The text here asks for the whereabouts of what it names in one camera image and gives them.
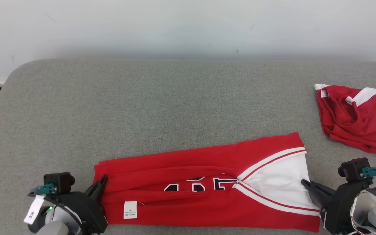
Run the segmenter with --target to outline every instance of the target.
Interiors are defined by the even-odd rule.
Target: red jersey
[[[316,84],[320,122],[333,140],[376,153],[376,89]]]
[[[232,145],[112,159],[101,204],[110,224],[319,230],[297,132]]]

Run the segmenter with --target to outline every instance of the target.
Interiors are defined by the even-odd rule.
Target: gray fabric surface
[[[323,135],[314,84],[376,88],[376,63],[42,60],[0,93],[0,234],[29,234],[26,194],[70,171],[74,190],[98,161],[300,133],[312,180],[336,188],[341,162],[376,154]],[[106,234],[302,235],[298,230],[109,226]]]

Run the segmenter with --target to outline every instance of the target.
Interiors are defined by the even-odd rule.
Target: clothing tag
[[[137,202],[124,202],[124,219],[137,219]]]
[[[346,103],[350,104],[350,105],[353,105],[353,102],[355,101],[352,97],[348,96],[346,97],[345,99]]]
[[[28,224],[33,224],[34,220],[39,214],[39,211],[40,211],[41,206],[43,205],[43,202],[44,202],[44,196],[36,195],[36,198],[31,204],[30,209],[28,210],[27,216],[24,219],[24,222]]]

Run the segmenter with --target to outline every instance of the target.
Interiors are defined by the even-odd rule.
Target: cable
[[[65,208],[62,204],[56,202],[55,200],[52,200],[48,197],[44,197],[44,199],[50,203],[53,203],[55,204],[56,206],[60,207],[61,209],[63,209],[66,213],[68,213],[70,216],[72,216],[72,218],[78,223],[78,226],[79,228],[81,229],[81,231],[77,234],[77,235],[82,235],[84,234],[84,227],[82,226],[82,223],[79,221],[79,219],[72,213],[70,212],[67,208]]]
[[[355,229],[355,232],[357,232],[360,235],[376,235],[376,232],[372,232],[372,233],[363,233],[363,232],[360,232],[356,228],[356,224],[355,224],[356,222],[355,222],[355,218],[353,216],[351,216],[351,223],[352,223],[352,227]]]

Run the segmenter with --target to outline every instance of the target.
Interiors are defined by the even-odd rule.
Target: white stripe
[[[323,84],[323,83],[316,83],[314,85],[314,89],[317,91],[317,90],[321,90],[321,89],[328,87],[328,86],[329,85],[326,85],[326,84]],[[321,98],[325,98],[325,97],[329,97],[330,95],[329,95],[328,91],[321,91],[320,96],[321,96]]]
[[[234,188],[237,189],[237,190],[239,190],[240,192],[244,193],[246,196],[254,199],[255,201],[257,201],[257,202],[259,202],[259,203],[261,203],[261,204],[263,204],[263,205],[265,205],[267,207],[276,209],[276,210],[290,212],[290,213],[294,213],[294,214],[304,214],[304,215],[311,215],[311,216],[319,216],[319,212],[318,211],[302,210],[302,209],[297,209],[297,208],[284,207],[282,205],[279,205],[279,204],[267,201],[267,200],[261,198],[260,196],[255,195],[251,191],[245,189],[243,186],[240,186],[239,184],[236,184],[234,186]]]
[[[279,162],[279,161],[282,161],[282,160],[284,160],[284,159],[287,159],[287,158],[289,158],[289,157],[298,156],[298,155],[301,155],[301,154],[307,154],[307,152],[306,152],[306,151],[305,151],[305,152],[298,152],[298,153],[290,154],[290,155],[285,156],[285,157],[280,158],[280,159],[276,159],[275,161],[273,161],[273,162],[267,164],[266,166],[264,166],[263,168],[265,168],[265,167],[267,167],[267,166],[269,166],[269,165],[275,164],[275,163],[277,163],[277,162]],[[257,174],[261,169],[262,169],[262,168],[260,168],[259,170],[255,171],[253,174],[251,174],[249,177],[247,177],[247,178],[244,179],[243,181],[246,182],[246,181],[250,180],[250,179],[251,179],[253,176],[255,176],[255,174]]]
[[[348,104],[352,104],[353,102],[356,102],[356,106],[360,106],[361,104],[365,103],[368,101],[370,98],[372,98],[374,95],[376,95],[376,89],[373,88],[364,88],[362,91],[360,91],[357,95],[355,95],[354,98],[351,98],[348,96],[346,98],[346,102]]]
[[[297,148],[292,148],[292,149],[286,149],[286,150],[283,150],[281,152],[278,152],[278,153],[275,153],[273,155],[270,155],[269,157],[266,157],[265,159],[257,162],[255,165],[252,165],[251,167],[249,167],[248,169],[246,169],[246,171],[243,171],[237,178],[239,180],[242,180],[244,177],[246,177],[250,173],[252,173],[256,168],[258,168],[258,167],[260,167],[260,166],[262,166],[262,165],[264,165],[264,164],[272,161],[273,159],[276,159],[276,158],[279,158],[280,156],[286,155],[288,153],[297,152],[297,151],[300,151],[300,150],[306,150],[306,149],[304,147],[297,147]]]
[[[314,89],[317,91],[317,90],[321,90],[321,89],[323,89],[323,88],[325,88],[325,87],[328,87],[329,85],[326,85],[326,84],[323,84],[323,83],[316,83],[315,85],[314,85]]]

